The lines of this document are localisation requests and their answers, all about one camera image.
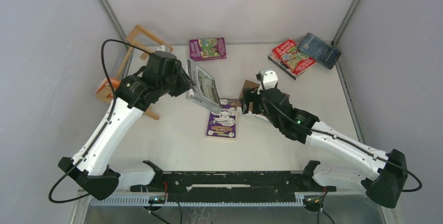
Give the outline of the dark floral book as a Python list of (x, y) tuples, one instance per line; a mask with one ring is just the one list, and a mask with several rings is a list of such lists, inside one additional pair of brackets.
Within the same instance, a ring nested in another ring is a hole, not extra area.
[(279, 67), (283, 72), (285, 72), (288, 76), (290, 76), (293, 80), (297, 79), (297, 75), (288, 68), (282, 60), (280, 60), (277, 56), (274, 56), (273, 54), (268, 55), (268, 60), (270, 60), (273, 64), (275, 64), (277, 67)]

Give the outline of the red Treehouse book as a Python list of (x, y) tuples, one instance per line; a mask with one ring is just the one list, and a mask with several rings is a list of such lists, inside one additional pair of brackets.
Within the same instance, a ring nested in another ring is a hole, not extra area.
[(297, 43), (293, 39), (287, 39), (270, 54), (277, 56), (282, 62), (290, 68), (297, 77), (316, 64), (316, 61), (297, 49)]

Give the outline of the purple Treehouse book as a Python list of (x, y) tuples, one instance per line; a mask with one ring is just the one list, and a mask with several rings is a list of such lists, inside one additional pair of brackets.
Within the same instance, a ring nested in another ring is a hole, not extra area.
[(193, 61), (209, 61), (227, 57), (225, 38), (189, 40), (189, 55)]

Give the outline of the wooden book rack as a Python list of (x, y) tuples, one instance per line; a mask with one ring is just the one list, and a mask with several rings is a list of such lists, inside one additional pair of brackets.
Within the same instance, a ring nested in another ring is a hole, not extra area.
[[(137, 39), (139, 34), (144, 35), (146, 38), (150, 39), (156, 44), (151, 48), (143, 45), (141, 41)], [(168, 52), (172, 53), (173, 51), (173, 46), (171, 44), (167, 43), (165, 40), (161, 39), (160, 37), (158, 37), (157, 35), (155, 35), (154, 33), (152, 33), (151, 31), (149, 31), (148, 29), (144, 28), (141, 25), (136, 25), (132, 29), (132, 31), (126, 37), (126, 41), (129, 44), (140, 47), (149, 53), (154, 52), (161, 45), (165, 45), (167, 47)], [(140, 51), (136, 48), (129, 47), (117, 74), (112, 78), (122, 80), (127, 75), (130, 75), (132, 72), (137, 71), (138, 68), (140, 68), (142, 65), (147, 64), (147, 60), (148, 60), (147, 53)], [(96, 98), (105, 103), (110, 103), (113, 99), (113, 97), (107, 97), (104, 90), (103, 93), (96, 94)], [(160, 116), (152, 111), (152, 106), (148, 107), (148, 109), (144, 112), (144, 115), (154, 120), (160, 119)]]

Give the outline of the grey ianra book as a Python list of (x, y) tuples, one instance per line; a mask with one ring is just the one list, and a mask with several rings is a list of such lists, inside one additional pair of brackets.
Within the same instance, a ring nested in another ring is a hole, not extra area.
[(186, 71), (194, 82), (191, 89), (186, 92), (186, 99), (213, 113), (220, 113), (222, 106), (215, 78), (191, 59), (187, 59)]

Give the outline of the brown white Decorate book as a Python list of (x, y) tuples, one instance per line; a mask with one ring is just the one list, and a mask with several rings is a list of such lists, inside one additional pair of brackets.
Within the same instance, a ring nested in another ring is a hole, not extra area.
[[(252, 82), (250, 80), (245, 80), (239, 100), (237, 102), (237, 112), (241, 112), (241, 104), (240, 102), (249, 102), (249, 113), (244, 114), (245, 116), (252, 117), (254, 119), (260, 120), (262, 122), (267, 122), (267, 124), (272, 124), (271, 121), (266, 117), (265, 114), (263, 114), (263, 111), (266, 112), (261, 96), (257, 94), (257, 91), (259, 89), (259, 84)], [(283, 94), (287, 98), (287, 102), (280, 102), (280, 97), (277, 99), (277, 101), (274, 101), (274, 103), (277, 104), (279, 109), (286, 113), (289, 117), (294, 119), (295, 117), (295, 111), (294, 109), (289, 106), (292, 106), (289, 102), (289, 95), (286, 93), (283, 93), (279, 90), (281, 94)]]

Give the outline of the purple white cartoon book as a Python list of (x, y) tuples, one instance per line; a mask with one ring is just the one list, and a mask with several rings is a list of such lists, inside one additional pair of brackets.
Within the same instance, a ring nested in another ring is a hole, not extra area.
[(237, 102), (237, 99), (220, 99), (222, 110), (209, 114), (206, 137), (236, 139)]

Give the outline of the dark blue book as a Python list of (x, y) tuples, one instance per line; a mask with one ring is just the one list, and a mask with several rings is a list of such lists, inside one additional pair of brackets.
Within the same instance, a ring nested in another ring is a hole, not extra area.
[(332, 69), (342, 55), (340, 50), (309, 32), (297, 45), (297, 49), (327, 69)]

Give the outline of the orange Treehouse book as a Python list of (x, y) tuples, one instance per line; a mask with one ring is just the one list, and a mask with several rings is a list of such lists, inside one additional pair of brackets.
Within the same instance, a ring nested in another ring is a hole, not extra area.
[(96, 94), (103, 93), (103, 90), (104, 90), (107, 97), (113, 97), (111, 86), (113, 87), (114, 91), (116, 91), (118, 86), (120, 85), (121, 81), (119, 79), (115, 79), (115, 78), (111, 78), (110, 81), (111, 81), (111, 85), (108, 82), (108, 80), (105, 78), (98, 86)]

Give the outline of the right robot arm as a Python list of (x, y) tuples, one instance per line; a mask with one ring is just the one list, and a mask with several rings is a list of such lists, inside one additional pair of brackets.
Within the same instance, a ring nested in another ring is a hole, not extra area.
[(395, 208), (402, 193), (422, 189), (422, 181), (406, 164), (405, 154), (372, 148), (329, 127), (307, 111), (294, 108), (288, 96), (277, 88), (245, 88), (240, 98), (242, 113), (264, 115), (286, 138), (321, 149), (345, 160), (350, 167), (332, 169), (316, 162), (302, 176), (310, 191), (318, 187), (342, 187), (360, 191), (373, 202)]

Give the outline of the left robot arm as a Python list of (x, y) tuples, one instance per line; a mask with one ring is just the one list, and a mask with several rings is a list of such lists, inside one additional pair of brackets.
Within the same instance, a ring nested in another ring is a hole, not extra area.
[(144, 185), (151, 191), (159, 190), (163, 177), (145, 162), (128, 166), (111, 166), (109, 160), (115, 149), (150, 105), (160, 97), (178, 97), (194, 86), (182, 63), (171, 53), (172, 47), (162, 43), (148, 54), (148, 61), (137, 72), (120, 81), (117, 88), (110, 85), (110, 106), (82, 148), (72, 157), (63, 157), (58, 167), (64, 175), (51, 187), (48, 199), (55, 204), (72, 199), (53, 198), (56, 187), (66, 178), (72, 178), (78, 186), (97, 200), (108, 198), (115, 190)]

